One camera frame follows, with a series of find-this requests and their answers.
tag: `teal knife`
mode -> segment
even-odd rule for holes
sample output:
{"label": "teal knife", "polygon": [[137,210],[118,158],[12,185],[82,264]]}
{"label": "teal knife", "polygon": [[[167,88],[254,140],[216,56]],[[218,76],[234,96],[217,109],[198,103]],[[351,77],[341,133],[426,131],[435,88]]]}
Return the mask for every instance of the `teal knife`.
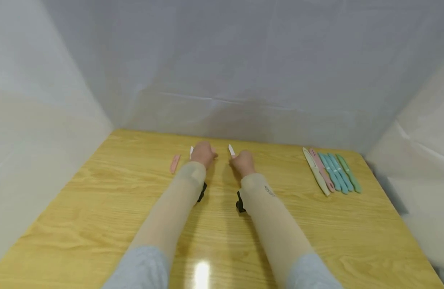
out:
{"label": "teal knife", "polygon": [[347,185],[345,184],[344,180],[342,179],[342,176],[338,173],[337,168],[334,167],[334,164],[331,161],[331,158],[328,155],[324,155],[324,157],[326,158],[326,161],[328,162],[329,166],[331,167],[331,170],[334,172],[337,180],[339,181],[340,185],[341,185],[341,191],[344,194],[348,194],[349,193],[349,189],[347,188]]}
{"label": "teal knife", "polygon": [[342,168],[345,170],[345,172],[349,175],[350,182],[353,183],[353,186],[355,187],[355,192],[361,193],[361,186],[356,179],[356,177],[352,174],[352,171],[350,171],[349,165],[345,161],[345,159],[341,155],[336,155],[339,161],[341,162]]}
{"label": "teal knife", "polygon": [[331,158],[332,164],[334,165],[334,167],[336,168],[336,170],[338,171],[338,173],[341,175],[342,179],[344,180],[345,184],[347,185],[347,188],[349,189],[349,191],[353,191],[353,185],[350,182],[347,174],[342,170],[341,165],[337,162],[337,159],[331,153],[328,153],[328,155],[329,155],[329,158]]}
{"label": "teal knife", "polygon": [[334,188],[336,191],[341,190],[341,185],[339,184],[339,181],[337,180],[336,176],[334,175],[334,172],[331,170],[331,167],[328,164],[328,161],[326,161],[324,155],[322,153],[318,153],[320,156],[321,161],[323,162],[324,167],[326,168],[326,171],[329,174],[329,177],[331,178],[331,181],[334,183]]}

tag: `left hand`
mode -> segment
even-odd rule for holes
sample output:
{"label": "left hand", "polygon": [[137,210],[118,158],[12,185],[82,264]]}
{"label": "left hand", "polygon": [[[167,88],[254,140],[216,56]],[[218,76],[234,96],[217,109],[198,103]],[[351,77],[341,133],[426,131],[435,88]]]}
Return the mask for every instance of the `left hand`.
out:
{"label": "left hand", "polygon": [[208,169],[214,159],[218,157],[215,153],[215,149],[211,147],[209,142],[199,142],[195,145],[193,153],[191,154],[191,161],[197,161],[203,164]]}

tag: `pink knife sheath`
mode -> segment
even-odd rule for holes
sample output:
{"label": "pink knife sheath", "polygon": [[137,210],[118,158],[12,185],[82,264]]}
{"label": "pink knife sheath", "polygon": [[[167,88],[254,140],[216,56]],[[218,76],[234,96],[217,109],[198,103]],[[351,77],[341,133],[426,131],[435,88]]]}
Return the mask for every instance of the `pink knife sheath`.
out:
{"label": "pink knife sheath", "polygon": [[170,164],[170,172],[171,173],[175,173],[179,159],[180,159],[180,155],[174,156],[172,163]]}
{"label": "pink knife sheath", "polygon": [[331,182],[331,179],[329,178],[328,173],[326,173],[326,170],[324,168],[324,165],[323,165],[320,157],[318,156],[318,154],[315,152],[314,149],[309,149],[309,152],[310,152],[311,157],[315,161],[316,166],[320,169],[320,174],[322,175],[324,181],[326,182],[328,189],[331,192],[334,192],[335,191],[334,184]]}

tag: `beige arm sleeve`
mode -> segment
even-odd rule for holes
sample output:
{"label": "beige arm sleeve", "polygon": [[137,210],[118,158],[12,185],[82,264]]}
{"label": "beige arm sleeve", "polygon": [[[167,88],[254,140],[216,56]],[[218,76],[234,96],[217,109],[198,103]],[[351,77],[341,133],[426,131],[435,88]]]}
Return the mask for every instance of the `beige arm sleeve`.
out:
{"label": "beige arm sleeve", "polygon": [[178,238],[203,189],[204,179],[204,165],[194,161],[185,164],[151,209],[129,250],[139,246],[157,247],[171,266]]}
{"label": "beige arm sleeve", "polygon": [[262,174],[244,177],[239,194],[267,254],[276,282],[279,288],[284,288],[292,265],[300,256],[312,253],[313,248]]}

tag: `black wrist strap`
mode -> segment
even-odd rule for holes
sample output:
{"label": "black wrist strap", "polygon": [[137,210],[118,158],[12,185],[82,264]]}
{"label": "black wrist strap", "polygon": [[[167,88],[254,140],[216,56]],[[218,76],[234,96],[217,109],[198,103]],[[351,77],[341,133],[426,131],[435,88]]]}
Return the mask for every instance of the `black wrist strap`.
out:
{"label": "black wrist strap", "polygon": [[206,188],[207,188],[207,183],[204,182],[203,190],[201,191],[201,194],[199,195],[198,203],[201,202],[201,199],[204,197],[204,191],[206,190]]}
{"label": "black wrist strap", "polygon": [[246,210],[243,208],[243,200],[241,200],[241,196],[239,195],[239,191],[236,193],[238,195],[238,201],[236,202],[236,208],[238,212],[244,213]]}

